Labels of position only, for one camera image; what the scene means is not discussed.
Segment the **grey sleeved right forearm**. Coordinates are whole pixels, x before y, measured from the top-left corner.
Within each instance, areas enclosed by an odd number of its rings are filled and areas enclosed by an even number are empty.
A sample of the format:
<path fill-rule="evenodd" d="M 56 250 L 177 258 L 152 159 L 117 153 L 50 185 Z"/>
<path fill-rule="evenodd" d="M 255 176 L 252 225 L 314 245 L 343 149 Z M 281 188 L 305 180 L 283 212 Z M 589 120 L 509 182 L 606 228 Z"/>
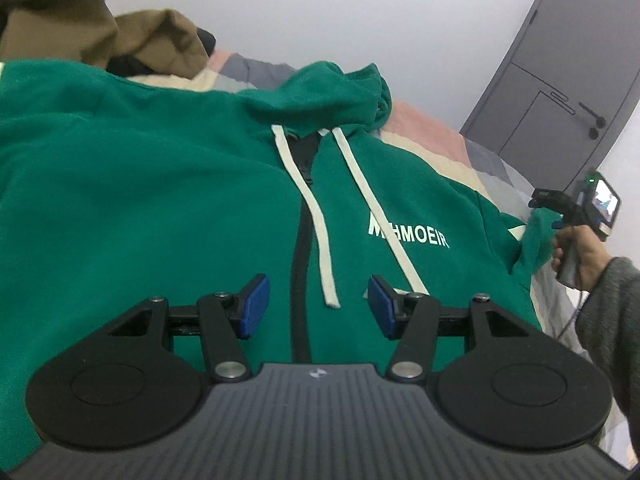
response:
<path fill-rule="evenodd" d="M 614 258 L 578 314 L 576 333 L 612 385 L 631 444 L 639 448 L 639 270 Z"/>

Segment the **right hand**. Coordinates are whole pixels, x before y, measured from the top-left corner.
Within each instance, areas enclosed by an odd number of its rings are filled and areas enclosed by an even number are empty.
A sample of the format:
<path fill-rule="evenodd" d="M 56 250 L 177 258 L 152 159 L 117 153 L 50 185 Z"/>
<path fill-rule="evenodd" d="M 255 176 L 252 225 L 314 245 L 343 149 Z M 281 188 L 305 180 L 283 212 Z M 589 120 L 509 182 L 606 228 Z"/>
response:
<path fill-rule="evenodd" d="M 555 273 L 559 273 L 561 263 L 565 260 L 564 249 L 570 243 L 573 243 L 578 255 L 578 289 L 592 292 L 613 257 L 589 226 L 564 226 L 555 233 L 552 242 L 551 266 Z"/>

